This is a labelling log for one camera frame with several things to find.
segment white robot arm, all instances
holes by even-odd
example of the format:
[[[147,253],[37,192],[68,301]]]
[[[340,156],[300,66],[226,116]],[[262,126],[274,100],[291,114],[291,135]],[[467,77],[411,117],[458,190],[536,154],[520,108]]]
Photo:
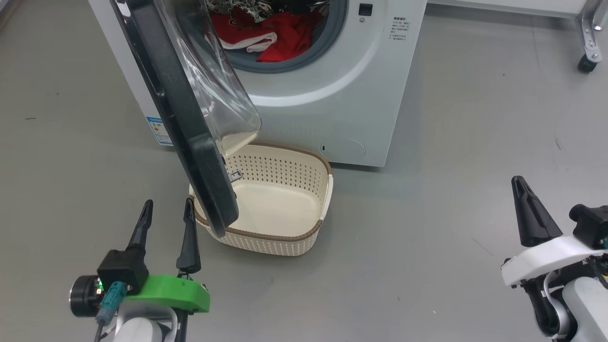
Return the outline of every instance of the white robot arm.
[[[530,248],[501,266],[505,285],[526,291],[547,338],[608,342],[608,206],[573,207],[573,236],[561,236],[526,181],[511,184],[520,241]]]

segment patterned fabric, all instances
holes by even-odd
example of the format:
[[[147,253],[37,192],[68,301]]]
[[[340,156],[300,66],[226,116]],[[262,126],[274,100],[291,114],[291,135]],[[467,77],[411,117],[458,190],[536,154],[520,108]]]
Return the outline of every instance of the patterned fabric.
[[[272,16],[271,0],[206,0],[207,9],[212,13],[231,14],[236,6],[252,16],[256,23],[260,23]]]

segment basket handle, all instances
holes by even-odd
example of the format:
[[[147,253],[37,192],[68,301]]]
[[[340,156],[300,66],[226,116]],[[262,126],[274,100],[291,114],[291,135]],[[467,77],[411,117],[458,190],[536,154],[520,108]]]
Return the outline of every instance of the basket handle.
[[[323,204],[323,209],[321,210],[321,218],[319,220],[324,221],[325,215],[327,215],[327,210],[330,208],[330,199],[331,193],[334,190],[334,177],[329,175],[330,178],[327,181],[327,188],[325,189],[325,203]]]

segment laundry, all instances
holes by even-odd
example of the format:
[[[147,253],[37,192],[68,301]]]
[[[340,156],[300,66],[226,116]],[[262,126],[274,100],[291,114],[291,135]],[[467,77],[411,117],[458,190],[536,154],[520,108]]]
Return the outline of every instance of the laundry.
[[[276,63],[290,60],[306,52],[312,43],[313,28],[323,21],[323,15],[313,10],[306,15],[279,13],[264,20],[262,27],[274,29],[277,42],[258,57],[259,62]]]
[[[313,28],[328,11],[329,5],[323,5],[305,15],[284,12],[257,23],[249,12],[235,6],[230,15],[214,13],[211,19],[223,48],[262,52],[258,62],[275,63],[306,52],[312,43]]]
[[[212,14],[211,22],[222,47],[228,50],[261,52],[277,41],[274,29],[257,25],[253,17],[239,7],[235,7],[231,15]]]
[[[276,11],[271,0],[205,0],[209,13],[232,14],[236,7],[253,17],[256,23],[270,18]]]

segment metal frame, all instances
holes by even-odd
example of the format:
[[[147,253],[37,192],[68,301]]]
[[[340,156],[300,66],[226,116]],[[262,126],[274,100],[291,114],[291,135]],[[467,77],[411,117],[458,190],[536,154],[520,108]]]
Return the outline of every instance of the metal frame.
[[[595,39],[595,32],[602,31],[607,19],[607,0],[587,0],[581,13],[576,18],[576,24],[585,48],[585,56],[593,63],[602,61],[602,53]]]

